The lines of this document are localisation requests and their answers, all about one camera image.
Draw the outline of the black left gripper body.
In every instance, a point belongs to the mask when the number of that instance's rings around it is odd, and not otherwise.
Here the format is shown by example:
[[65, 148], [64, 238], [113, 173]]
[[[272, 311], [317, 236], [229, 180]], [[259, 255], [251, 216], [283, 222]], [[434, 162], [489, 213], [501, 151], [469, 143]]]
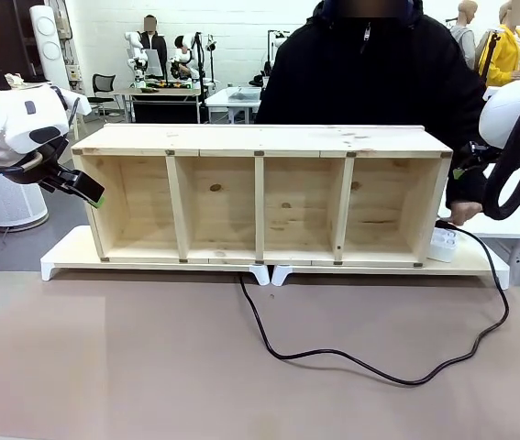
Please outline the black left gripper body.
[[23, 169], [19, 175], [19, 182], [37, 183], [52, 193], [56, 190], [73, 193], [72, 184], [78, 172], [59, 163], [59, 158], [68, 145], [66, 137], [57, 137], [28, 153], [19, 163]]

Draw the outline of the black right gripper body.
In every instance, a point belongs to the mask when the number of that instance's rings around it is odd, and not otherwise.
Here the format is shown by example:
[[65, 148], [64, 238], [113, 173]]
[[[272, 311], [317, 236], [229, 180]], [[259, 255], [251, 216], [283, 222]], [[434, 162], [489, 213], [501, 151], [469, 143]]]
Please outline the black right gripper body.
[[463, 170], [485, 169], [501, 156], [501, 150], [489, 145], [470, 141], [463, 148]]

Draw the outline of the person's left hand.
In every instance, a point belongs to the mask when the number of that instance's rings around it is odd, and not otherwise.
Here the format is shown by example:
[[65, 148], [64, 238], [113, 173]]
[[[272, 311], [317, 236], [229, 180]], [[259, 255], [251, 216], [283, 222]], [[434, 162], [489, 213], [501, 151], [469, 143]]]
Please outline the person's left hand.
[[453, 202], [450, 207], [448, 221], [455, 226], [463, 226], [475, 215], [482, 212], [482, 205], [475, 202]]

